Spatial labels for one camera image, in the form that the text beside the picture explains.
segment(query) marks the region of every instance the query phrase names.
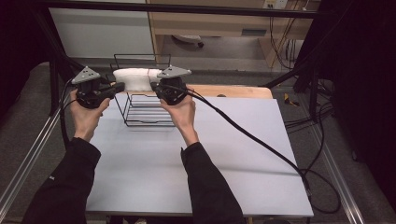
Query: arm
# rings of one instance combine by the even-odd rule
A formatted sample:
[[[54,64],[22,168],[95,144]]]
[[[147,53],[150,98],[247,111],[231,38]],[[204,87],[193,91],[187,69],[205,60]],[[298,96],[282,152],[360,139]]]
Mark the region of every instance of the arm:
[[[76,92],[70,93],[76,100]],[[93,137],[109,99],[99,108],[86,109],[77,102],[71,104],[75,135],[66,148],[64,158],[35,194],[23,218],[24,224],[86,223],[85,206],[91,192],[94,169],[101,156],[89,141]]]
[[[194,129],[195,102],[191,96],[186,96],[178,105],[162,101],[162,107],[171,115],[187,145],[181,151],[181,159],[188,175],[194,223],[245,223],[227,181],[199,142]]]

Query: person's left hand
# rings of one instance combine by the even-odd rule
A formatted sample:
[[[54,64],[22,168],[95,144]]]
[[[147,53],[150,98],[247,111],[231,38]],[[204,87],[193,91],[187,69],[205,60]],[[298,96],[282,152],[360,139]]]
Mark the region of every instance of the person's left hand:
[[[70,105],[70,111],[72,113],[76,129],[74,137],[90,142],[93,138],[94,130],[98,126],[102,112],[108,108],[110,99],[106,98],[98,108],[87,109],[76,101],[76,92],[77,90],[70,92],[70,99],[73,101]]]

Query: white wall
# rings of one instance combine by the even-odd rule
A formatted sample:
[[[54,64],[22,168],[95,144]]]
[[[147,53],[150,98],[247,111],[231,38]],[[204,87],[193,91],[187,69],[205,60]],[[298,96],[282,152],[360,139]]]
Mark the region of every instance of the white wall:
[[[146,3],[145,0],[98,1]],[[115,53],[153,53],[147,12],[63,8],[51,8],[50,12],[69,57],[105,59],[113,58]]]

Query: gray gripper mount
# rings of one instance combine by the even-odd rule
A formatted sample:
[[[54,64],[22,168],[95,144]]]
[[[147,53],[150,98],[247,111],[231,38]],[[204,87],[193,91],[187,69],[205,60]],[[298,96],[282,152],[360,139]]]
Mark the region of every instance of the gray gripper mount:
[[[174,67],[170,65],[168,68],[163,70],[157,77],[160,78],[172,78],[172,77],[181,77],[191,75],[191,70],[187,70],[184,68]]]
[[[89,67],[85,67],[84,69],[82,69],[81,72],[78,73],[78,75],[76,75],[75,78],[73,78],[72,84],[76,85],[78,83],[86,82],[86,81],[93,80],[93,79],[97,79],[99,77],[100,77],[99,73],[93,71]]]

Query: hand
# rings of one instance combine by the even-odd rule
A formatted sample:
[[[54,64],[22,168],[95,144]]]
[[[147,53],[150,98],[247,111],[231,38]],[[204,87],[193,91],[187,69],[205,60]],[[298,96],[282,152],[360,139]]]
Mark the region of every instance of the hand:
[[[94,130],[98,126],[99,118],[102,117],[102,112],[108,108],[110,99],[106,98],[98,108],[87,109],[76,101],[76,92],[77,90],[70,92],[70,99],[73,101],[70,105],[70,111],[76,129],[74,137],[90,142],[93,138]]]
[[[168,105],[165,100],[161,99],[161,107],[171,115],[172,121],[183,136],[187,147],[199,142],[198,134],[194,129],[195,102],[190,95],[187,95],[177,105]]]

